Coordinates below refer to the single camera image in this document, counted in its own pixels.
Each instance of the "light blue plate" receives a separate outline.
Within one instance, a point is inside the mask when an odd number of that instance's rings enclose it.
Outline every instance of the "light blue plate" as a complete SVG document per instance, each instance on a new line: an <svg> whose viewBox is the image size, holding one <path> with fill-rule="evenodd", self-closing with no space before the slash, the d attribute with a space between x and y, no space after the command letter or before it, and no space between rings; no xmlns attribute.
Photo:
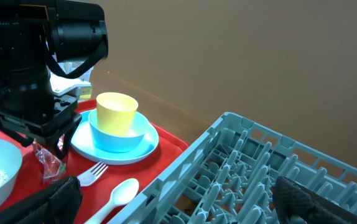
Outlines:
<svg viewBox="0 0 357 224"><path fill-rule="evenodd" d="M93 138L91 137L90 123L88 122L89 112L81 113L82 119L72 137L71 145L76 152L91 161L102 161L108 165L132 164L145 159L158 146L159 135L155 127L151 125L140 144L129 152L117 153L98 149L94 146Z"/></svg>

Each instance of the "red tray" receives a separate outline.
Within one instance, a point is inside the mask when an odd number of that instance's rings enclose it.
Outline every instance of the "red tray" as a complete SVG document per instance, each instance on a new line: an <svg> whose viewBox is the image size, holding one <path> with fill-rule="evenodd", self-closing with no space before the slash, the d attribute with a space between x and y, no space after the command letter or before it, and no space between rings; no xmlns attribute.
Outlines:
<svg viewBox="0 0 357 224"><path fill-rule="evenodd" d="M83 112L96 107L95 100L79 103L76 112ZM140 182L139 192L149 185L166 167L172 163L188 145L181 139L154 125L159 134L159 144L156 150L144 160L125 166L109 166L106 172L91 186L82 187L84 193L81 207L76 216L75 223L84 223L95 214L108 200L111 191L122 181L136 178ZM0 132L0 139L16 145L22 153L23 161L18 172L16 184L7 198L0 206L0 211L17 203L18 201L45 188L42 185L43 167L32 153L32 147L24 148L10 137ZM66 160L66 175L79 175L89 169L95 162L85 159L75 150L71 149ZM104 223L117 214L122 207L111 212Z"/></svg>

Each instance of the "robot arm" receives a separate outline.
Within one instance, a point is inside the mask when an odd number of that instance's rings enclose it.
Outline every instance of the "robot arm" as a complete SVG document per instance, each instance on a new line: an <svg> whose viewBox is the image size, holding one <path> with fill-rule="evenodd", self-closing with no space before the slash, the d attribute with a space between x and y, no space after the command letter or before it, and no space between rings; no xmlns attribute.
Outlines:
<svg viewBox="0 0 357 224"><path fill-rule="evenodd" d="M85 61L69 74L57 62ZM78 78L108 55L99 5L67 0L0 0L0 130L23 146L34 139L63 158L80 120L77 99L54 95L50 72ZM63 150L57 147L64 135Z"/></svg>

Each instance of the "yellow cup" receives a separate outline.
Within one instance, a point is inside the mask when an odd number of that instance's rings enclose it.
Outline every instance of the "yellow cup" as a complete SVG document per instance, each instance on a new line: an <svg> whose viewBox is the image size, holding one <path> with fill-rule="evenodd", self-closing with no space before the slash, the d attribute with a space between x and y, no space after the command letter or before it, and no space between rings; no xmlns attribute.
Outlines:
<svg viewBox="0 0 357 224"><path fill-rule="evenodd" d="M139 106L131 96L102 93L97 96L97 128L107 134L126 136Z"/></svg>

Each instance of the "brown wall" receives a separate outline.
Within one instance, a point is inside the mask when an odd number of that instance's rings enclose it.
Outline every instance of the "brown wall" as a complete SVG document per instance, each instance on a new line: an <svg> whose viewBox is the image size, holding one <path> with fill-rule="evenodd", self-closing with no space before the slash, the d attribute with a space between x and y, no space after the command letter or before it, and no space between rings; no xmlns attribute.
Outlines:
<svg viewBox="0 0 357 224"><path fill-rule="evenodd" d="M357 167L357 0L93 2L96 94L134 95L188 141L233 111Z"/></svg>

